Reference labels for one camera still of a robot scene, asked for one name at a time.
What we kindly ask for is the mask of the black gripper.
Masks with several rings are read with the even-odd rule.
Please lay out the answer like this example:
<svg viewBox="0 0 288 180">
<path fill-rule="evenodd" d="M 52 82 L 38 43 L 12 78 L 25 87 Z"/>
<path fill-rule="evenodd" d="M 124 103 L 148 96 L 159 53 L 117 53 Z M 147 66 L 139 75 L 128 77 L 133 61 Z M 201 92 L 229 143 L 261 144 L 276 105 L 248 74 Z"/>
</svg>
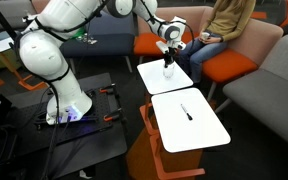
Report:
<svg viewBox="0 0 288 180">
<path fill-rule="evenodd" d="M 156 46 L 159 48 L 159 50 L 163 53 L 164 56 L 171 56 L 170 58 L 170 64 L 174 63 L 174 57 L 172 56 L 176 50 L 182 50 L 186 47 L 186 44 L 182 41 L 167 41 L 164 43 L 163 41 L 157 41 Z M 168 67 L 169 64 L 169 58 L 165 57 L 165 67 Z"/>
</svg>

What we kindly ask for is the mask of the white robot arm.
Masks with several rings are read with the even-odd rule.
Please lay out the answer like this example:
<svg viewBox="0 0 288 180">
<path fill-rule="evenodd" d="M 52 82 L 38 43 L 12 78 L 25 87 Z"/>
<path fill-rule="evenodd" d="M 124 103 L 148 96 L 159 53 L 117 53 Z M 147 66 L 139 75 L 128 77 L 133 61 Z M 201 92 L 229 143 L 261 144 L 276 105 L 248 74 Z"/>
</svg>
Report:
<svg viewBox="0 0 288 180">
<path fill-rule="evenodd" d="M 46 123 L 75 122 L 92 108 L 67 63 L 69 58 L 123 55 L 134 36 L 117 31 L 135 14 L 160 38 L 155 43 L 171 64 L 175 51 L 185 47 L 186 21 L 167 21 L 156 15 L 156 0 L 50 0 L 14 41 L 23 66 L 52 90 Z"/>
</svg>

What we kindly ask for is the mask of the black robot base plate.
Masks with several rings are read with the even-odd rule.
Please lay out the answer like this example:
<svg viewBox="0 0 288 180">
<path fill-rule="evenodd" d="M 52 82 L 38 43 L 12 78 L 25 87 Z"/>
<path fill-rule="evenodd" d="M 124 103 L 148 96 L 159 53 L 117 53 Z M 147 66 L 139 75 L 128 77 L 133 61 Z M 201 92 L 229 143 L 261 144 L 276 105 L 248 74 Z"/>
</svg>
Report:
<svg viewBox="0 0 288 180">
<path fill-rule="evenodd" d="M 17 128 L 19 144 L 15 155 L 25 156 L 50 145 L 54 119 L 59 119 L 55 153 L 62 156 L 69 152 L 94 157 L 111 158 L 127 150 L 126 140 L 118 119 L 105 122 L 103 117 L 118 109 L 112 94 L 100 93 L 99 89 L 111 85 L 107 73 L 84 78 L 80 81 L 84 92 L 91 98 L 92 106 L 85 114 L 75 105 L 58 107 L 51 95 L 42 90 L 10 96 L 12 103 L 6 122 Z"/>
</svg>

